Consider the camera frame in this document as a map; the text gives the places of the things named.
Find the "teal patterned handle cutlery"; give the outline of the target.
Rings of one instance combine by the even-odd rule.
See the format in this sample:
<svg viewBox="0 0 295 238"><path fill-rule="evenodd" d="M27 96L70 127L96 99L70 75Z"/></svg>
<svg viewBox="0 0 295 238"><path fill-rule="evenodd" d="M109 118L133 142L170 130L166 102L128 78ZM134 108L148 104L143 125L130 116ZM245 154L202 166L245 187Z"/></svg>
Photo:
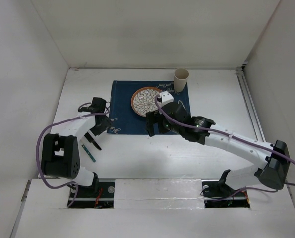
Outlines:
<svg viewBox="0 0 295 238"><path fill-rule="evenodd" d="M84 145L84 144L82 144L81 145L82 146L82 148L84 149L84 151L86 152L86 154L88 155L88 157L91 159L91 161L93 162L93 163L95 163L96 162L96 159L93 157L93 155L90 153L90 151L87 149L87 147Z"/></svg>

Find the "brown paper cup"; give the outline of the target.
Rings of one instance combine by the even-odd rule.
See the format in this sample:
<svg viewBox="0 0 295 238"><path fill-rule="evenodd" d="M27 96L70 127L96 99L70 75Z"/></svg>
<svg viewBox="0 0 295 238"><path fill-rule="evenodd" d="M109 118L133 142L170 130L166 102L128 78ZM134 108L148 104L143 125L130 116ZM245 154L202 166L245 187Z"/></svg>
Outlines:
<svg viewBox="0 0 295 238"><path fill-rule="evenodd" d="M185 68L178 68L174 71L174 90L182 92L187 84L189 72Z"/></svg>

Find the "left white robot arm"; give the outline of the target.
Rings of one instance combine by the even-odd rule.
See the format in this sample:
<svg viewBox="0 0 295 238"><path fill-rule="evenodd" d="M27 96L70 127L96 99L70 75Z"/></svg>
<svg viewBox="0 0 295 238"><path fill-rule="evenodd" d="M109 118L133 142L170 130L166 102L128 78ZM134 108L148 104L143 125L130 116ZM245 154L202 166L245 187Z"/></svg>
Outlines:
<svg viewBox="0 0 295 238"><path fill-rule="evenodd" d="M94 137L112 126L107 116L106 103L103 98L94 97L91 103L78 108L78 116L53 124L66 123L66 127L59 133L44 135L47 131L44 129L36 145L36 153L39 153L40 143L43 143L41 157L36 157L41 177L47 175L66 178L71 185L80 186L90 197L99 192L98 175L81 166L79 145L85 138L97 149L101 149Z"/></svg>

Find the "dark blue cloth napkin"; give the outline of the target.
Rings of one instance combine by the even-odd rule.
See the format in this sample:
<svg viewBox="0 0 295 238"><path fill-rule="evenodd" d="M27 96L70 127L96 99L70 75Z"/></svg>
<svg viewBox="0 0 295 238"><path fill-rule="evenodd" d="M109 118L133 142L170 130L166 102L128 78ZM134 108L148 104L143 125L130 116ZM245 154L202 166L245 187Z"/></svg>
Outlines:
<svg viewBox="0 0 295 238"><path fill-rule="evenodd" d="M112 127L109 134L147 135L146 118L137 114L131 106L133 94L144 87L155 87L172 94L174 101L183 104L190 113L188 86L177 93L172 81L114 81L112 83L110 113Z"/></svg>

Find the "floral patterned plate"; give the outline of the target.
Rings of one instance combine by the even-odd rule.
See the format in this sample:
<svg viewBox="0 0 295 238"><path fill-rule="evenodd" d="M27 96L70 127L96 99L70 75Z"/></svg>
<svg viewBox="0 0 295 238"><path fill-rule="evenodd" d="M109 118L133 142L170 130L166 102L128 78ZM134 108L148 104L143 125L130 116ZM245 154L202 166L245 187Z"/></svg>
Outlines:
<svg viewBox="0 0 295 238"><path fill-rule="evenodd" d="M146 117L148 112L157 110L155 104L155 97L161 93L162 90L156 87L143 87L137 90L131 98L131 107L139 116Z"/></svg>

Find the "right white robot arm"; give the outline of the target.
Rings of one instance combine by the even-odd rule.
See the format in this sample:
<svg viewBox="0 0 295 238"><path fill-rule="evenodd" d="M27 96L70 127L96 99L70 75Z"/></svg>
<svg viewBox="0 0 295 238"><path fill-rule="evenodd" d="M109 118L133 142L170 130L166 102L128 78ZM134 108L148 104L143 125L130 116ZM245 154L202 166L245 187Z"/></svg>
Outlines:
<svg viewBox="0 0 295 238"><path fill-rule="evenodd" d="M176 102L146 113L146 131L149 136L155 134L154 124L158 125L161 134L171 131L189 142L219 148L252 163L240 170L223 171L218 182L218 190L223 195L230 195L235 190L257 183L273 190L284 188L290 162L287 160L288 147L283 141L260 142L231 133L211 119L191 116Z"/></svg>

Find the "black table knife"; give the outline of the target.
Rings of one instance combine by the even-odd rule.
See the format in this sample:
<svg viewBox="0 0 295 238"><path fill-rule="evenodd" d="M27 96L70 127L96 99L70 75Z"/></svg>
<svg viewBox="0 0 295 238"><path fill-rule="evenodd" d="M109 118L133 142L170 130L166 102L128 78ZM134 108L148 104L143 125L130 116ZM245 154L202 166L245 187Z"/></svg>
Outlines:
<svg viewBox="0 0 295 238"><path fill-rule="evenodd" d="M89 133L86 133L84 137L88 140L89 143L93 144L95 148L97 148L100 151L102 150L102 148L98 145L98 143L94 140L94 138Z"/></svg>

